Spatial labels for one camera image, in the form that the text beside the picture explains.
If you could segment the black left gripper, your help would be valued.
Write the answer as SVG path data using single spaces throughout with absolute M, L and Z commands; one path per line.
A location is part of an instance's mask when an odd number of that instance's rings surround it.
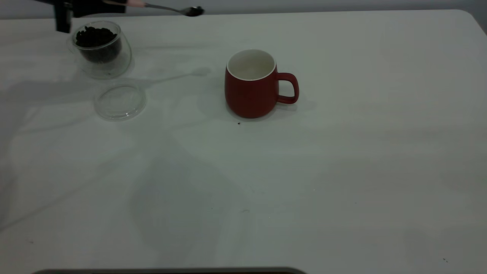
M 91 2 L 73 2 L 72 0 L 36 0 L 54 9 L 54 19 L 56 22 L 56 31 L 62 33 L 71 33 L 71 17 L 82 18 L 96 14 L 123 14 L 127 0 L 91 0 Z

